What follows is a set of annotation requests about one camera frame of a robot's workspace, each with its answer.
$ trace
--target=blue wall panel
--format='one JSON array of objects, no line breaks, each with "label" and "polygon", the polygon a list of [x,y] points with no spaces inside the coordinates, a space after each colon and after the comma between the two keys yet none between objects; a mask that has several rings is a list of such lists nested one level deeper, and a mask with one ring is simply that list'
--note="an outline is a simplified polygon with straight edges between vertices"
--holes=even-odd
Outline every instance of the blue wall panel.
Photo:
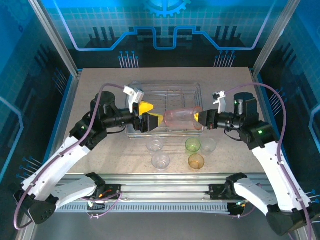
[{"label": "blue wall panel", "polygon": [[[233,66],[252,67],[285,4],[285,0],[44,1],[79,68],[123,67],[120,51],[135,51],[141,67],[213,67],[220,51],[223,55],[237,51],[228,53],[229,65],[233,59]],[[165,63],[159,60],[168,55]]]}]

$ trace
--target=transparent plastic container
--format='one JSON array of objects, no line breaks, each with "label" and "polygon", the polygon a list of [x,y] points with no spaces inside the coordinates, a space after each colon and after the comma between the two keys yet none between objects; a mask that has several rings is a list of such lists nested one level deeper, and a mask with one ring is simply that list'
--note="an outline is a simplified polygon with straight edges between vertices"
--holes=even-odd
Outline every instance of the transparent plastic container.
[{"label": "transparent plastic container", "polygon": [[152,157],[152,165],[158,170],[164,170],[170,164],[170,157],[164,152],[156,152]]},{"label": "transparent plastic container", "polygon": [[193,154],[188,159],[189,166],[199,170],[205,165],[205,159],[200,154]]},{"label": "transparent plastic container", "polygon": [[164,141],[161,138],[150,138],[146,143],[146,148],[151,152],[158,152],[164,147]]},{"label": "transparent plastic container", "polygon": [[185,141],[185,148],[192,153],[198,152],[200,147],[201,142],[196,137],[191,137],[187,141]]},{"label": "transparent plastic container", "polygon": [[[194,81],[140,81],[129,85],[144,91],[143,101],[153,104],[152,114],[164,115],[166,111],[177,109],[188,109],[196,106],[203,107],[200,85]],[[128,96],[125,100],[125,108],[128,108]],[[135,131],[132,125],[126,127],[126,134],[129,138],[162,138],[162,137],[199,137],[205,128],[196,129],[173,129],[167,127],[163,121],[159,127],[141,133]]]},{"label": "transparent plastic container", "polygon": [[201,143],[201,154],[208,156],[217,148],[217,143],[210,137],[199,137]]},{"label": "transparent plastic container", "polygon": [[175,130],[201,130],[203,126],[197,122],[195,114],[201,113],[199,106],[166,111],[163,121],[168,128]]}]

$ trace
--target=cable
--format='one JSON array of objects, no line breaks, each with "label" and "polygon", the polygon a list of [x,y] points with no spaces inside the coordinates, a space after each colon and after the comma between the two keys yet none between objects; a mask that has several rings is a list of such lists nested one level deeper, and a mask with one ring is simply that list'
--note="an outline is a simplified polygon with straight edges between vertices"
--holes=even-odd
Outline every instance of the cable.
[{"label": "cable", "polygon": [[30,190],[36,185],[37,181],[39,180],[39,178],[46,172],[46,170],[55,162],[57,161],[61,156],[67,154],[69,151],[71,151],[72,149],[74,149],[76,146],[80,145],[86,138],[87,136],[89,135],[93,125],[94,125],[94,121],[95,121],[95,118],[96,118],[96,115],[97,115],[97,111],[98,111],[98,107],[99,107],[99,104],[100,103],[100,100],[101,100],[101,95],[102,95],[102,92],[104,90],[105,87],[115,87],[115,88],[119,88],[121,90],[124,89],[123,86],[119,86],[119,85],[116,85],[116,84],[112,84],[112,83],[105,83],[104,85],[101,86],[100,88],[100,91],[99,91],[99,94],[98,94],[98,97],[97,97],[97,100],[96,100],[96,103],[95,103],[95,107],[94,107],[94,110],[93,110],[93,114],[92,114],[92,117],[91,117],[91,121],[90,121],[90,125],[87,129],[87,131],[85,132],[85,134],[83,135],[83,137],[77,141],[76,143],[74,143],[73,145],[71,145],[70,147],[66,148],[65,150],[61,151],[60,153],[58,153],[50,162],[48,162],[47,164],[45,164],[43,166],[43,168],[41,169],[41,171],[35,176],[34,180],[30,183],[30,185],[27,187],[27,189],[25,190],[25,192],[22,194],[17,206],[16,206],[16,209],[14,211],[14,216],[13,216],[13,225],[15,227],[15,229],[17,230],[22,230],[24,229],[25,227],[29,226],[32,221],[29,221],[28,223],[26,223],[25,225],[23,226],[18,226],[18,216],[19,216],[19,212],[20,212],[20,209],[21,209],[21,206],[22,206],[22,203],[24,202],[26,196],[28,195],[28,193],[30,192]]},{"label": "cable", "polygon": [[124,130],[126,130],[126,127],[127,127],[127,126],[124,126],[124,128],[123,128],[122,130],[120,130],[120,131],[107,132],[107,134],[109,135],[109,134],[119,134],[119,133],[122,133]]},{"label": "cable", "polygon": [[235,140],[235,141],[237,141],[237,142],[242,142],[241,139],[235,138],[235,137],[233,137],[233,136],[229,136],[229,135],[227,134],[227,130],[226,130],[226,129],[223,130],[223,132],[224,132],[225,135],[227,135],[227,136],[228,136],[229,138],[231,138],[232,140]]},{"label": "cable", "polygon": [[117,205],[117,203],[120,201],[120,199],[121,199],[121,197],[122,197],[122,192],[117,193],[117,195],[120,195],[119,198],[114,202],[114,204],[113,204],[106,212],[104,212],[104,213],[102,213],[102,214],[100,214],[100,215],[97,214],[96,216],[94,216],[93,214],[90,215],[88,212],[87,212],[86,214],[88,214],[91,218],[96,218],[96,219],[98,219],[98,218],[100,218],[100,217],[108,214],[112,209],[114,209],[114,207],[115,207],[115,206]]},{"label": "cable", "polygon": [[276,150],[276,155],[277,155],[277,160],[279,162],[279,166],[281,168],[281,170],[283,171],[286,179],[288,180],[289,184],[291,185],[295,195],[297,196],[297,199],[300,201],[301,207],[303,209],[304,215],[305,215],[305,219],[306,219],[306,225],[307,225],[307,229],[308,229],[308,240],[312,240],[312,225],[311,225],[311,220],[310,220],[310,216],[307,210],[307,207],[305,205],[305,203],[303,202],[303,200],[301,200],[301,195],[298,191],[298,189],[296,188],[293,180],[291,179],[288,171],[286,170],[285,166],[283,164],[281,164],[282,160],[281,160],[281,146],[284,140],[284,136],[285,136],[285,131],[286,131],[286,126],[287,126],[287,110],[286,110],[286,106],[285,106],[285,102],[283,101],[283,99],[281,98],[280,94],[274,90],[272,87],[263,84],[263,83],[258,83],[258,82],[250,82],[247,84],[243,84],[240,86],[237,86],[235,88],[230,89],[229,91],[225,91],[224,94],[227,95],[229,93],[232,93],[238,89],[247,87],[247,86],[251,86],[251,85],[255,85],[255,86],[261,86],[264,87],[266,89],[269,89],[270,91],[272,91],[276,97],[279,99],[281,106],[282,106],[282,110],[283,110],[283,125],[282,125],[282,130],[281,130],[281,134],[280,134],[280,139],[279,139],[279,143],[278,143],[278,147]]}]

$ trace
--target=glass panel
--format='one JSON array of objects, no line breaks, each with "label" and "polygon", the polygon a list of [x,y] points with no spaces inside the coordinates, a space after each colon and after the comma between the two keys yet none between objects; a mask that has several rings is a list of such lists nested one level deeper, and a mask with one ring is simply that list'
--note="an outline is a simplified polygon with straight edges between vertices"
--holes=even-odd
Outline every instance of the glass panel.
[{"label": "glass panel", "polygon": [[0,16],[0,235],[12,239],[8,185],[43,161],[70,73],[28,1],[0,1]]},{"label": "glass panel", "polygon": [[[302,0],[260,72],[262,81],[285,100],[284,148],[306,192],[320,192],[320,2]],[[271,117],[283,125],[279,102],[267,92]]]},{"label": "glass panel", "polygon": [[43,3],[79,68],[136,68],[253,67],[287,1]]}]

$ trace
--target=white bracket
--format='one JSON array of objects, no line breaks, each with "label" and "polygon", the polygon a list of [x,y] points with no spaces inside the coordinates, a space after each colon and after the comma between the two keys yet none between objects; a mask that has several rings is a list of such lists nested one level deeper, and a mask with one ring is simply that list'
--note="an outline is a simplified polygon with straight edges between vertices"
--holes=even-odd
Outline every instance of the white bracket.
[{"label": "white bracket", "polygon": [[134,111],[133,105],[141,103],[145,93],[142,90],[139,90],[138,88],[133,89],[129,86],[124,86],[123,92],[129,96],[128,98],[129,110],[130,110],[130,113],[133,113]]},{"label": "white bracket", "polygon": [[225,91],[220,91],[220,92],[216,91],[212,95],[213,95],[213,99],[214,99],[213,105],[219,104],[218,114],[225,112],[226,105],[227,105],[226,100],[225,100],[225,97],[226,97]]}]

